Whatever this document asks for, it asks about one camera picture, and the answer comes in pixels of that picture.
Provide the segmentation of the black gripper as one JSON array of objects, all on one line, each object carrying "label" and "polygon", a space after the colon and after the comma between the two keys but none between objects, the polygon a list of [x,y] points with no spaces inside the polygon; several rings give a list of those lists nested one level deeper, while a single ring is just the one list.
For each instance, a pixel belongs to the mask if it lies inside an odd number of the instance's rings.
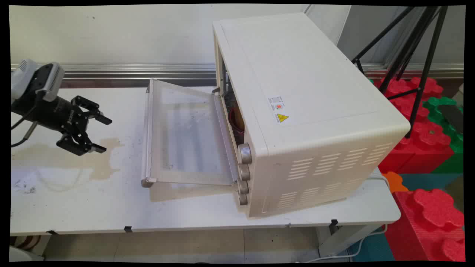
[{"label": "black gripper", "polygon": [[52,102],[43,100],[46,93],[25,93],[19,99],[14,100],[11,111],[21,116],[12,129],[23,121],[31,121],[32,125],[23,138],[14,146],[19,146],[29,139],[30,135],[40,125],[58,131],[62,137],[56,142],[56,146],[82,156],[86,153],[104,153],[106,147],[93,143],[85,132],[89,119],[95,119],[104,125],[110,125],[112,120],[106,117],[99,109],[99,104],[87,98],[76,96],[71,101],[57,96]]}]

